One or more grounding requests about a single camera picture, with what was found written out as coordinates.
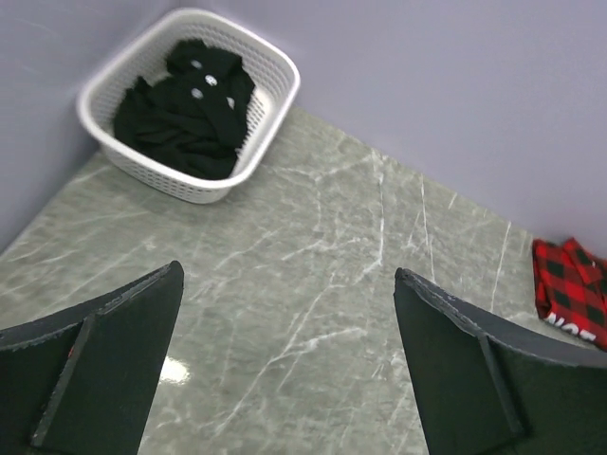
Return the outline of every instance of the lavender wall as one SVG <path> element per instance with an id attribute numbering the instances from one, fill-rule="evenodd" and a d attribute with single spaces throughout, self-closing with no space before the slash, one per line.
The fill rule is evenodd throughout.
<path id="1" fill-rule="evenodd" d="M 538 235 L 607 256 L 607 2 L 184 3 L 290 54 L 312 113 Z"/>
<path id="2" fill-rule="evenodd" d="M 0 2 L 0 252 L 95 150 L 74 100 L 176 0 Z"/>

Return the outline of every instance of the basket rim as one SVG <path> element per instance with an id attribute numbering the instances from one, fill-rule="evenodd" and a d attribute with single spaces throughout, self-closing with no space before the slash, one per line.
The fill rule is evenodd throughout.
<path id="1" fill-rule="evenodd" d="M 287 64 L 293 76 L 293 83 L 289 87 L 288 93 L 285 97 L 285 101 L 278 106 L 278 109 L 274 114 L 274 119 L 268 125 L 267 133 L 262 138 L 260 145 L 257 147 L 257 150 L 252 155 L 247 166 L 238 174 L 230 176 L 229 178 L 223 180 L 205 180 L 201 178 L 192 177 L 191 175 L 176 171 L 173 168 L 154 161 L 153 159 L 123 144 L 119 140 L 115 139 L 113 136 L 107 134 L 92 118 L 90 113 L 92 94 L 98 89 L 100 84 L 102 84 L 106 80 L 107 77 L 109 77 L 125 61 L 135 55 L 138 50 L 156 34 L 161 32 L 165 28 L 170 27 L 171 24 L 179 20 L 181 17 L 191 16 L 193 14 L 200 17 L 211 18 L 213 19 L 213 21 L 223 23 L 224 25 L 234 28 L 240 31 L 241 33 L 247 35 L 252 41 L 256 41 L 258 44 L 267 47 L 269 50 L 276 53 L 276 55 Z M 297 66 L 281 49 L 279 49 L 275 45 L 269 43 L 267 40 L 253 33 L 247 28 L 244 28 L 232 22 L 230 19 L 226 19 L 225 17 L 220 16 L 219 14 L 215 14 L 214 12 L 197 8 L 179 8 L 173 9 L 172 11 L 168 12 L 162 18 L 160 18 L 158 21 L 148 27 L 131 43 L 126 45 L 126 47 L 122 51 L 120 51 L 116 56 L 111 58 L 101 68 L 101 70 L 96 73 L 84 85 L 78 95 L 77 112 L 82 125 L 92 137 L 94 137 L 96 140 L 98 140 L 105 146 L 116 150 L 118 153 L 125 156 L 127 159 L 138 163 L 140 166 L 151 169 L 152 171 L 155 171 L 157 173 L 162 173 L 164 176 L 170 179 L 173 179 L 190 187 L 197 188 L 199 190 L 223 190 L 240 185 L 245 180 L 249 179 L 253 172 L 257 169 L 259 163 L 266 154 L 267 148 L 269 147 L 271 141 L 276 136 L 278 129 L 283 123 L 286 113 L 291 108 L 291 105 L 293 104 L 293 101 L 295 100 L 295 97 L 299 92 L 300 85 L 301 75 Z"/>

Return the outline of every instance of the laundry basket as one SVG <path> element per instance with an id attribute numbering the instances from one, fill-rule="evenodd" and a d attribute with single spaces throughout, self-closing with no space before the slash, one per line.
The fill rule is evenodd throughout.
<path id="1" fill-rule="evenodd" d="M 138 76 L 155 82 L 166 74 L 165 59 L 177 42 L 202 39 L 243 57 L 256 84 L 248 106 L 248 135 L 231 176 L 203 180 L 164 166 L 112 135 L 112 120 L 127 88 Z M 116 166 L 174 197 L 209 204 L 224 197 L 255 171 L 300 87 L 295 64 L 250 31 L 201 9 L 176 9 L 109 62 L 82 90 L 78 113 L 83 126 Z"/>

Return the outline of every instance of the floor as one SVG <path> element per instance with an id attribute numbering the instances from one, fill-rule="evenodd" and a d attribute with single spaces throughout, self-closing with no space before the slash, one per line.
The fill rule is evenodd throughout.
<path id="1" fill-rule="evenodd" d="M 0 258 L 0 328 L 178 259 L 186 291 L 140 454 L 419 455 L 395 270 L 570 341 L 535 316 L 531 240 L 294 109 L 211 206 L 96 155 Z"/>

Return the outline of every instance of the red and black checkered cloth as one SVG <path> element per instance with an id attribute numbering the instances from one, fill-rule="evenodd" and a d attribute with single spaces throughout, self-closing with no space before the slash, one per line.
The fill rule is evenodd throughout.
<path id="1" fill-rule="evenodd" d="M 575 240 L 533 242 L 538 316 L 607 351 L 607 261 Z"/>

